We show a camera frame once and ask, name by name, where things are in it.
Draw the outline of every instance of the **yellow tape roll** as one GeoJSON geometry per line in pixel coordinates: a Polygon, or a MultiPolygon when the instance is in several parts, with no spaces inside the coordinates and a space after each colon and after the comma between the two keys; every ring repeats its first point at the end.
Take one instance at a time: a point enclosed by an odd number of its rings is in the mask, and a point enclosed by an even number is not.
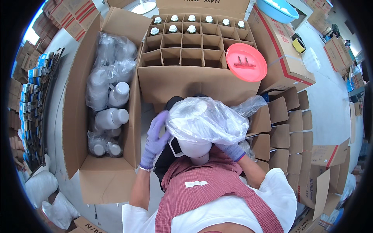
{"type": "Polygon", "coordinates": [[[305,51],[304,43],[299,38],[293,40],[293,46],[298,51],[298,53],[303,53],[305,51]]]}

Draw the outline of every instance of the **red checkered apron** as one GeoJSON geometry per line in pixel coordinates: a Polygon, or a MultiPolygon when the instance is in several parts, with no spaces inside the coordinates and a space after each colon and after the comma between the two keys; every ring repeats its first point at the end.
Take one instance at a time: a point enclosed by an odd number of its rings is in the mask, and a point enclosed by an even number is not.
{"type": "Polygon", "coordinates": [[[158,208],[155,233],[170,233],[174,217],[194,210],[221,196],[242,197],[264,233],[281,232],[282,226],[271,208],[239,178],[242,169],[217,147],[208,163],[195,166],[186,156],[178,158],[162,179],[166,191],[158,208]],[[206,181],[205,185],[185,187],[185,182],[206,181]]]}

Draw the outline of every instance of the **blue plastic basin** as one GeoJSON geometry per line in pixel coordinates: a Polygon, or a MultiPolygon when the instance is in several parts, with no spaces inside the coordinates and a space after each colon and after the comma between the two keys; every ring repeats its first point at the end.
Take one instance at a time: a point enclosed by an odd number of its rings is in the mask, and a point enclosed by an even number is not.
{"type": "Polygon", "coordinates": [[[257,5],[258,8],[261,11],[263,11],[264,14],[268,15],[269,17],[280,23],[290,23],[294,19],[299,18],[298,12],[285,0],[274,0],[274,2],[277,3],[280,8],[286,8],[289,14],[276,8],[275,6],[273,6],[265,0],[257,0],[257,5]]]}

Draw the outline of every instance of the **white shirt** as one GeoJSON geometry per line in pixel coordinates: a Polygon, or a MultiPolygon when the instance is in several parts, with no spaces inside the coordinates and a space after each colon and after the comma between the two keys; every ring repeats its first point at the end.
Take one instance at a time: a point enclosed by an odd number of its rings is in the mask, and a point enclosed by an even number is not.
{"type": "MultiPolygon", "coordinates": [[[[283,171],[280,168],[271,169],[266,174],[260,188],[251,189],[272,209],[284,232],[288,232],[295,219],[297,199],[283,171]]],[[[141,207],[123,205],[123,232],[153,233],[157,213],[158,210],[150,215],[147,210],[141,207]]],[[[226,222],[246,226],[255,233],[263,233],[258,220],[245,200],[238,196],[223,196],[197,209],[176,216],[172,219],[171,232],[196,233],[208,226],[226,222]]]]}

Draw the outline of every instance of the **silver bracelet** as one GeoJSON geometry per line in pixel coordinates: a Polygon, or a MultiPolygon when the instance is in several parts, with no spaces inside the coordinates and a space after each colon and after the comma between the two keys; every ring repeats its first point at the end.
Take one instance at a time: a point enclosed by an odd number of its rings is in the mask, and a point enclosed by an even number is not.
{"type": "Polygon", "coordinates": [[[151,169],[145,169],[145,168],[142,168],[142,167],[140,167],[140,166],[139,166],[139,168],[140,168],[141,170],[144,170],[144,171],[148,171],[148,172],[151,171],[151,169]]]}

